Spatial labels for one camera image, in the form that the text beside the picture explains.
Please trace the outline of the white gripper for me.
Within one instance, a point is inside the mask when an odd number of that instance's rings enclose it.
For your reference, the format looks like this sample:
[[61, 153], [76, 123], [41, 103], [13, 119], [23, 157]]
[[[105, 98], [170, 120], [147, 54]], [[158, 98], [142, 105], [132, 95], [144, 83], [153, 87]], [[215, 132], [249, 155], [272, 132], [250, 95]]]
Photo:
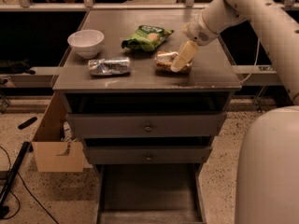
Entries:
[[190, 39], [181, 45], [178, 56], [172, 62], [170, 69], [179, 72], [189, 63], [199, 50], [199, 46], [206, 46], [215, 40], [218, 35], [211, 32], [203, 20], [203, 14], [198, 13], [183, 27], [184, 34]]

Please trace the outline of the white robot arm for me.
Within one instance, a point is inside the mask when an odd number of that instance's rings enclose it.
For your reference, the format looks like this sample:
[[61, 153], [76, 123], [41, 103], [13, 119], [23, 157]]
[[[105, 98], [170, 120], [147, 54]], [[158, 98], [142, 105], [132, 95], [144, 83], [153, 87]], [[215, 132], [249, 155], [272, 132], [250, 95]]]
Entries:
[[213, 0], [184, 27], [192, 46], [248, 21], [271, 61], [253, 68], [251, 86], [280, 86], [291, 105], [250, 125], [236, 170], [234, 224], [299, 224], [299, 24], [274, 0]]

